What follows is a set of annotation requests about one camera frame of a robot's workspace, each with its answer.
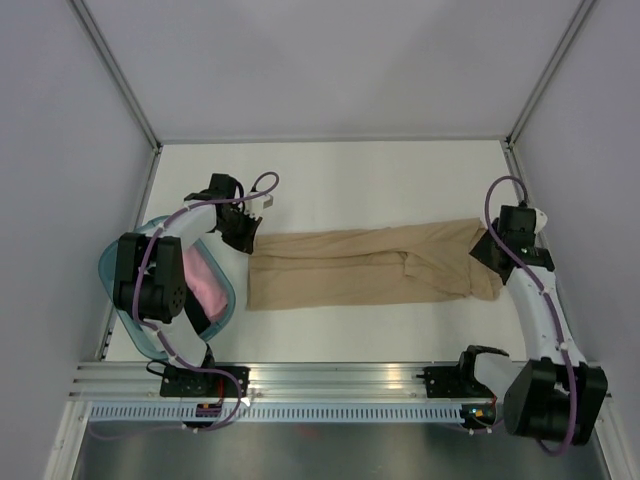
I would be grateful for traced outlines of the beige t shirt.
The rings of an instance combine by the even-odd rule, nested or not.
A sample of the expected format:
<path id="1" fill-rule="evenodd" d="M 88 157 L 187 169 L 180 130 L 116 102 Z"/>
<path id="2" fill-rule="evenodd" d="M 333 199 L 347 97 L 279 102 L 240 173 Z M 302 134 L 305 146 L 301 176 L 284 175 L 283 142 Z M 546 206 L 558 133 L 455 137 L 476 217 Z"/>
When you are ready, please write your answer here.
<path id="1" fill-rule="evenodd" d="M 381 229 L 257 237 L 248 263 L 251 311 L 499 298 L 498 274 L 470 254 L 477 218 Z"/>

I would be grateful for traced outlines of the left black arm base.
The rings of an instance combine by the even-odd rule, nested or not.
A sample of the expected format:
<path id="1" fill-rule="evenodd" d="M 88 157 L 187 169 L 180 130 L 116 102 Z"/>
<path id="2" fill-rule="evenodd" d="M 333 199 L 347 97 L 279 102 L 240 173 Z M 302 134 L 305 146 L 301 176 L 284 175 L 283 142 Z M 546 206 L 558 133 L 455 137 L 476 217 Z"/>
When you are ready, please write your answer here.
<path id="1" fill-rule="evenodd" d="M 161 379 L 160 396 L 163 398 L 245 397 L 250 383 L 250 368 L 221 366 L 219 370 L 225 372 L 225 375 L 197 373 L 160 360 L 151 360 L 146 364 L 146 371 Z"/>

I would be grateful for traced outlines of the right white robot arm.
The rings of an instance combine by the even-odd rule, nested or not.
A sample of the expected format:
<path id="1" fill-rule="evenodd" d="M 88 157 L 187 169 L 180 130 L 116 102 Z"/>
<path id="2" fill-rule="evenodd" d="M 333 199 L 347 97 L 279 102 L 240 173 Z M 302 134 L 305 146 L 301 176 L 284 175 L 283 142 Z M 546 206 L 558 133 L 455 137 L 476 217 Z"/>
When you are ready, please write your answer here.
<path id="1" fill-rule="evenodd" d="M 459 388 L 488 389 L 503 405 L 509 434 L 586 444 L 608 391 L 603 369 L 588 364 L 573 340 L 559 302 L 555 265 L 537 246 L 546 216 L 525 203 L 504 205 L 470 254 L 499 275 L 516 307 L 527 361 L 517 368 L 501 349 L 472 345 L 460 356 Z"/>

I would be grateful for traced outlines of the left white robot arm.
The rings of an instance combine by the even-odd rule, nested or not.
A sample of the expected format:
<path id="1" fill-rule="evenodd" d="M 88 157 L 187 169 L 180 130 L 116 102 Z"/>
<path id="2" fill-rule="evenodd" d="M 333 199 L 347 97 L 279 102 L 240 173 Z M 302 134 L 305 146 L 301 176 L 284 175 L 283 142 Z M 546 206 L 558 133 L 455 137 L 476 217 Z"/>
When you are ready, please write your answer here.
<path id="1" fill-rule="evenodd" d="M 188 194 L 182 206 L 146 231 L 117 240 L 112 301 L 161 347 L 168 363 L 186 369 L 184 385 L 206 396 L 218 384 L 213 354 L 186 311 L 192 298 L 206 309 L 204 269 L 187 266 L 188 253 L 205 235 L 245 255 L 254 251 L 262 213 L 273 202 L 272 187 L 245 190 L 228 174 L 214 173 L 207 188 Z"/>

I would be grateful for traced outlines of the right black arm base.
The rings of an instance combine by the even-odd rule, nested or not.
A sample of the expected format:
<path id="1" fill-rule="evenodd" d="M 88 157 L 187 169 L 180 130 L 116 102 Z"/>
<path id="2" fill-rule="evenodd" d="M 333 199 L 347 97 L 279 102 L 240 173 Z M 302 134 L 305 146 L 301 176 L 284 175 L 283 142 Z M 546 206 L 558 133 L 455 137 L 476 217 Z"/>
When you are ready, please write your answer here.
<path id="1" fill-rule="evenodd" d="M 492 392 L 475 380 L 463 377 L 457 366 L 428 366 L 418 375 L 430 399 L 489 399 Z"/>

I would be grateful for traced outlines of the pink rolled t shirt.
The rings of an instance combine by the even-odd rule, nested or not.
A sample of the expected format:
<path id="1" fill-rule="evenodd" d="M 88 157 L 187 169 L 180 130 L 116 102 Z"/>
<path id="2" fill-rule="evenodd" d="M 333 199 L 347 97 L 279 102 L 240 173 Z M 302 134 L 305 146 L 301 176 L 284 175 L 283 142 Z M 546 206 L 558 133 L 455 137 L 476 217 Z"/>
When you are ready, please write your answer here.
<path id="1" fill-rule="evenodd" d="M 228 294 L 205 258 L 195 246 L 183 253 L 185 281 L 211 323 L 217 322 L 228 307 Z"/>

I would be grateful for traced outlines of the aluminium front rail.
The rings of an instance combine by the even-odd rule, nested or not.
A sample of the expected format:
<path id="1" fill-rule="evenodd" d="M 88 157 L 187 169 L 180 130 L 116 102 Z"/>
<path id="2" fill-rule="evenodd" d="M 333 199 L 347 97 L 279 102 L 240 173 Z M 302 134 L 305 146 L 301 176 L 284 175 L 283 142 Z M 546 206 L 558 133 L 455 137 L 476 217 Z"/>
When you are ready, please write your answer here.
<path id="1" fill-rule="evenodd" d="M 426 363 L 249 363 L 247 387 L 254 402 L 419 403 L 436 382 Z M 74 401 L 159 400 L 161 374 L 144 362 L 84 362 L 72 376 L 67 398 Z"/>

